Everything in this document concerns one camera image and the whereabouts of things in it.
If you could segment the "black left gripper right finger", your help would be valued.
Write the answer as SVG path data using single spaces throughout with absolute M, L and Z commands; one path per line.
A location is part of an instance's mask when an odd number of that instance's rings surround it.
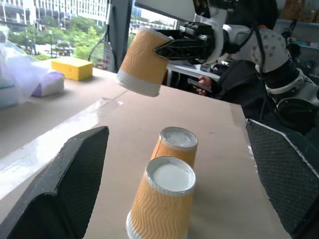
M 319 152 L 300 133 L 248 119 L 260 181 L 293 239 L 319 237 Z

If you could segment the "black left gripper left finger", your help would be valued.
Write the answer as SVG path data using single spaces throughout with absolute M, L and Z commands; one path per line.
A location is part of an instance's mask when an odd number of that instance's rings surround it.
M 81 239 L 99 192 L 109 128 L 69 138 L 0 225 L 2 239 Z

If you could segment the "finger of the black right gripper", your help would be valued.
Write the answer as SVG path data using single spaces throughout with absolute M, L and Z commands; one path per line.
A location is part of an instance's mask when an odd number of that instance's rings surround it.
M 174 40 L 177 39 L 183 39 L 184 38 L 184 32 L 180 30 L 167 30 L 167 29 L 156 29 L 155 30 L 158 33 L 161 33 L 167 37 L 172 37 Z
M 171 40 L 168 43 L 155 47 L 154 53 L 170 61 L 206 60 L 208 58 L 208 48 L 204 40 Z

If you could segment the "bystander bare hand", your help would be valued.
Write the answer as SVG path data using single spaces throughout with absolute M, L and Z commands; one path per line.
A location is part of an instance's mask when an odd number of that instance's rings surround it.
M 203 85 L 203 86 L 206 86 L 206 87 L 208 87 L 210 89 L 212 87 L 212 81 L 207 76 L 200 76 L 198 78 L 198 83 Z M 202 95 L 202 96 L 206 96 L 207 95 L 207 91 L 206 90 L 203 90 L 203 89 L 196 89 L 196 90 L 197 90 L 199 95 Z

